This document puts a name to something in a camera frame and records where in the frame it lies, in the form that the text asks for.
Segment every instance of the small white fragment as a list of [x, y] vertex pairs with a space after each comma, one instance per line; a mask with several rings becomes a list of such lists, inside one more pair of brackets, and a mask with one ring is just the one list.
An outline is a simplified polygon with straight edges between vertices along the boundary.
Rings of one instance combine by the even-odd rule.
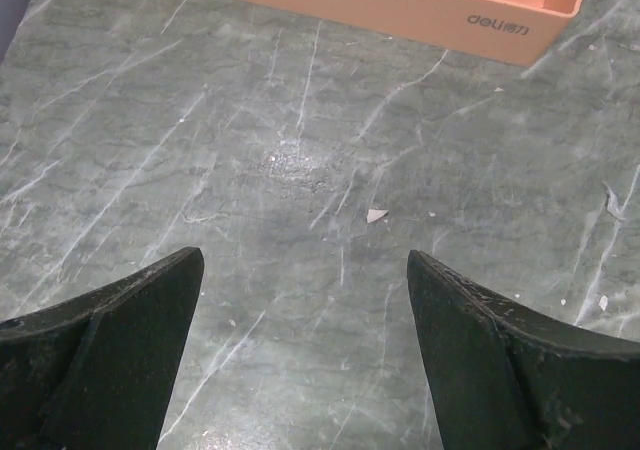
[[598, 306], [604, 312], [607, 309], [607, 305], [609, 305], [609, 299], [607, 298], [606, 295], [603, 295], [600, 301], [598, 302]]
[[623, 221], [624, 215], [620, 208], [620, 204], [618, 203], [618, 197], [607, 182], [602, 182], [602, 184], [604, 185], [604, 191], [607, 193], [607, 212], [609, 212], [615, 219]]
[[375, 208], [370, 208], [369, 212], [367, 212], [367, 223], [377, 222], [382, 217], [386, 217], [388, 213], [389, 210], [377, 210]]

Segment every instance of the brand name on tray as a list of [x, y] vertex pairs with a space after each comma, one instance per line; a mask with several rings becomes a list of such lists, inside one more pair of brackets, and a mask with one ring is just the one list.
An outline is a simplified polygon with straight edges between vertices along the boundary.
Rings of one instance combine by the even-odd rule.
[[469, 15], [467, 22], [471, 25], [480, 25], [481, 27], [493, 28], [498, 32], [513, 33], [514, 35], [526, 35], [529, 33], [529, 27], [518, 25], [513, 22], [505, 22], [496, 18], [487, 18], [482, 15]]

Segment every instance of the gray marble surface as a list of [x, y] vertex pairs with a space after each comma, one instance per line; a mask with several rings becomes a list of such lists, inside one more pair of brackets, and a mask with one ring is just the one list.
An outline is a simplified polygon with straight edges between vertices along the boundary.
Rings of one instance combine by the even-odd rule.
[[586, 0], [527, 70], [230, 0], [34, 0], [0, 317], [199, 246], [161, 450], [439, 450], [410, 249], [640, 340], [639, 84], [640, 0]]

